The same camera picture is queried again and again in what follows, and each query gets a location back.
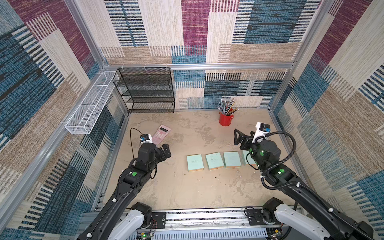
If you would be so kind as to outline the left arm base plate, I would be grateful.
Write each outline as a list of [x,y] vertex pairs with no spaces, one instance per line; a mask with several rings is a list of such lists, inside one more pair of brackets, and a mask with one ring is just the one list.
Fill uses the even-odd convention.
[[150,229],[164,229],[166,227],[166,212],[152,212]]

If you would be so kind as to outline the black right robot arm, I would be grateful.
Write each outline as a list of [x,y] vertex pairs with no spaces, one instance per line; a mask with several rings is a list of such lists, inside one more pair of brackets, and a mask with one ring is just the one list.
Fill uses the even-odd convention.
[[[262,185],[268,190],[279,190],[292,198],[311,217],[297,213],[281,200],[272,198],[263,205],[267,223],[280,222],[295,229],[312,240],[371,240],[373,228],[366,222],[356,222],[337,208],[329,204],[312,190],[288,166],[285,165],[295,153],[295,138],[286,132],[277,131],[257,136],[251,132],[249,136],[234,130],[234,144],[241,150],[248,151],[258,164]],[[273,135],[285,135],[293,143],[291,152],[280,160],[281,150],[268,138]]]

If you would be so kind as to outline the mint drawer jewelry box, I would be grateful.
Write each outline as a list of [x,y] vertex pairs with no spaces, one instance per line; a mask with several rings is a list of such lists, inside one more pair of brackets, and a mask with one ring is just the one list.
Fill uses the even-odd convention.
[[243,154],[243,160],[244,160],[244,165],[246,166],[253,166],[257,168],[257,163],[254,161],[254,159],[251,157],[251,154],[248,151],[242,151]]

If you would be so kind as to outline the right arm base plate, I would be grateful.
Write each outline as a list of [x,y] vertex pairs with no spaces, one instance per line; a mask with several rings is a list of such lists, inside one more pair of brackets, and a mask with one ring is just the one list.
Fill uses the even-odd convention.
[[247,207],[244,209],[244,214],[250,226],[281,225],[270,212],[264,211],[262,208]]

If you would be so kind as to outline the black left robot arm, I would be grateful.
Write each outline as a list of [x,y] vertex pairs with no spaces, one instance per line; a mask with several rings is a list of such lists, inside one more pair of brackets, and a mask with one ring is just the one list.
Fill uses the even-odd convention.
[[132,160],[132,163],[119,177],[117,186],[110,199],[93,222],[77,239],[108,239],[127,206],[151,178],[151,174],[157,168],[158,163],[165,161],[171,156],[168,144],[157,147],[153,143],[143,143],[139,148],[138,157]]

